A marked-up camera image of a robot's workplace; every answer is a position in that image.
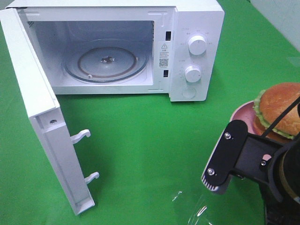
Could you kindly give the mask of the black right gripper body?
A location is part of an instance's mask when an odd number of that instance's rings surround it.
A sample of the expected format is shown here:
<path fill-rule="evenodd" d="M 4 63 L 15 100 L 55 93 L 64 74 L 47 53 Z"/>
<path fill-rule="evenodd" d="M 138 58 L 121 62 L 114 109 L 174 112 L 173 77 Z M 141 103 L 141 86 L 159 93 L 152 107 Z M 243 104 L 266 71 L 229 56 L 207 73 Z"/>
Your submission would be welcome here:
<path fill-rule="evenodd" d="M 263 138 L 272 147 L 267 165 L 267 186 L 260 186 L 266 225 L 300 223 L 300 140 L 279 143 Z"/>

